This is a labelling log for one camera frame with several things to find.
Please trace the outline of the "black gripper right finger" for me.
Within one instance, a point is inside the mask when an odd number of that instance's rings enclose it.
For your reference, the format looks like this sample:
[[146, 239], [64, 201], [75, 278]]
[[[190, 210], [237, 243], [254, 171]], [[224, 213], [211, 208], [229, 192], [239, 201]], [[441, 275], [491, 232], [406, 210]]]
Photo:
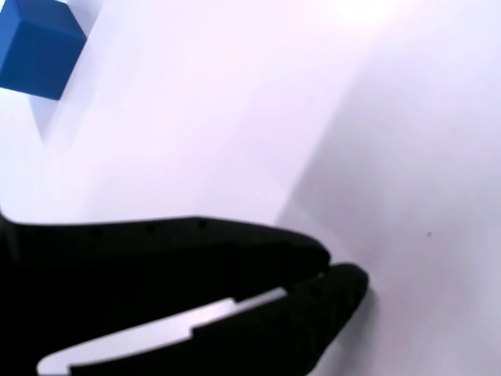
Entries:
[[369, 276], [350, 263], [285, 297], [193, 329], [175, 345], [72, 367], [72, 375], [306, 375], [364, 299]]

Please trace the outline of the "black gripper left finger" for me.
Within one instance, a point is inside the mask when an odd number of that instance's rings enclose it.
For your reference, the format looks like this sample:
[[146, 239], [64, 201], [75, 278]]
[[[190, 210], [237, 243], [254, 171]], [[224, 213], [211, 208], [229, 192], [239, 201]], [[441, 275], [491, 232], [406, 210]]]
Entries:
[[301, 233], [211, 218], [90, 225], [1, 221], [1, 372], [199, 306], [316, 277], [328, 251]]

